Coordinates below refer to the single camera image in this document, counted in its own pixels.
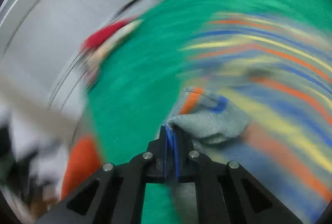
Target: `green cloth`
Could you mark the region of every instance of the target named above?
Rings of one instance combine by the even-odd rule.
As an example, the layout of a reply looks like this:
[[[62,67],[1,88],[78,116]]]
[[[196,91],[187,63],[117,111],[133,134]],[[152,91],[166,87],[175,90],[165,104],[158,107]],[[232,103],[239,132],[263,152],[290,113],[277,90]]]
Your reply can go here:
[[[183,85],[187,51],[181,47],[218,11],[283,15],[332,29],[331,0],[163,0],[101,67],[89,107],[107,161],[128,162],[144,152]],[[148,185],[143,224],[180,223],[168,189]]]

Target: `orange cloth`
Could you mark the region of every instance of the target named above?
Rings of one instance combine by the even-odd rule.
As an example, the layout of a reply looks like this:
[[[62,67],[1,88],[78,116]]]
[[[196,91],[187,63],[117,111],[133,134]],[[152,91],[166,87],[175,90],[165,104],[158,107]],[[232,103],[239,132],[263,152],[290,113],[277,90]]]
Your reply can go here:
[[[102,166],[97,146],[92,137],[82,137],[74,145],[64,175],[61,200]]]

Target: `black frame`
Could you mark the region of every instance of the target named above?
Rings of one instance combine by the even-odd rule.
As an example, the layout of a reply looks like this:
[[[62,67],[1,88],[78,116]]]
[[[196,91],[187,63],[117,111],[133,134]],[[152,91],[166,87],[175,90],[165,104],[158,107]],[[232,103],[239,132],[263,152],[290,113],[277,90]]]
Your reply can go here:
[[[187,136],[175,130],[175,164],[162,127],[159,139],[148,145],[151,158],[145,152],[122,165],[107,163],[36,223],[139,224],[146,183],[170,180],[195,182],[200,224],[302,223],[240,164],[213,162],[195,151]],[[331,208],[330,203],[317,224],[332,222]]]

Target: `blue stripe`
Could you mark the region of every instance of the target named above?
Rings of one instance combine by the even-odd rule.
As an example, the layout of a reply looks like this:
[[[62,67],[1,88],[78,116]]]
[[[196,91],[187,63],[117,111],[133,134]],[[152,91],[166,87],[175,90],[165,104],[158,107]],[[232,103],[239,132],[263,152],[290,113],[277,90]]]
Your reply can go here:
[[[165,147],[164,147],[164,165],[163,165],[163,177],[166,179],[166,165],[167,165],[167,151],[168,151],[168,137],[165,139]]]
[[[276,98],[275,90],[261,88],[261,86],[257,84],[236,86],[234,87],[234,90],[254,98],[260,103],[267,104],[284,117],[287,116],[294,118],[298,124],[307,127],[311,132],[318,135],[326,145],[332,148],[332,140],[325,129],[320,126],[320,123],[315,122],[315,120],[308,113],[306,113],[303,109],[298,108],[296,103],[289,103],[281,98]]]
[[[332,91],[329,88],[327,88],[323,83],[319,82],[318,80],[314,79],[313,77],[309,76],[308,74],[305,74],[302,71],[300,71],[296,68],[293,68],[291,66],[288,66],[286,64],[278,63],[278,64],[276,64],[276,66],[283,70],[286,70],[288,72],[294,73],[302,78],[305,78],[306,80],[311,81],[312,83],[318,85],[319,87],[321,87],[328,93],[332,94]]]
[[[228,98],[225,98],[224,96],[219,96],[217,105],[215,107],[208,108],[208,110],[217,114],[222,113],[226,109],[228,102]]]
[[[275,37],[275,38],[278,38],[280,40],[289,42],[289,43],[291,43],[291,44],[293,44],[297,47],[300,47],[304,50],[307,50],[309,52],[316,53],[318,56],[321,56],[321,57],[325,58],[328,61],[332,61],[332,57],[328,56],[328,54],[326,54],[323,51],[318,50],[314,47],[298,43],[296,41],[290,40],[286,37],[283,37],[283,36],[280,36],[280,35],[277,35],[277,34],[273,34],[273,33],[262,31],[262,30],[257,30],[257,29],[239,28],[239,29],[232,29],[232,30],[228,30],[228,29],[226,29],[226,30],[215,30],[215,31],[199,33],[199,34],[196,34],[194,37],[197,38],[197,37],[213,36],[213,35],[235,35],[235,34],[240,34],[241,32],[257,33],[257,34],[262,34],[262,35],[266,35],[266,36]]]
[[[167,135],[167,140],[169,145],[171,146],[171,148],[174,148],[174,135],[173,135],[173,131],[171,130],[171,128],[166,124],[165,125],[165,130],[166,130],[166,135]]]
[[[246,50],[232,55],[220,54],[220,56],[201,58],[199,60],[195,59],[190,68],[201,69],[203,71],[203,75],[206,76],[211,73],[214,74],[216,70],[220,69],[220,67],[222,67],[225,63],[232,60],[240,58],[255,58],[262,54],[264,54],[264,52],[259,50]]]
[[[222,155],[238,161],[290,210],[294,213],[300,211],[311,223],[315,223],[325,210],[327,203],[317,193],[262,152],[247,144],[234,142],[223,147]]]
[[[174,136],[174,162],[175,162],[175,178],[176,181],[179,181],[179,154],[178,154],[178,145],[176,143],[176,136]]]

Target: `red cloth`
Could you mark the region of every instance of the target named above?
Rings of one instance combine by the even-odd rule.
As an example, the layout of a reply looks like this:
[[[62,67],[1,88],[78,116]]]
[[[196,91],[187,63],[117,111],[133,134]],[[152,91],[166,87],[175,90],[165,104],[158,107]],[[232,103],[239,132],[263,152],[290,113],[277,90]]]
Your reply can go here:
[[[130,23],[132,19],[123,19],[118,22],[112,23],[94,34],[90,35],[82,44],[82,50],[84,49],[96,49],[101,44],[103,44],[112,34],[114,34],[117,30],[124,27],[128,23]]]
[[[97,146],[92,137],[82,137],[74,145],[64,175],[61,200],[102,166]]]

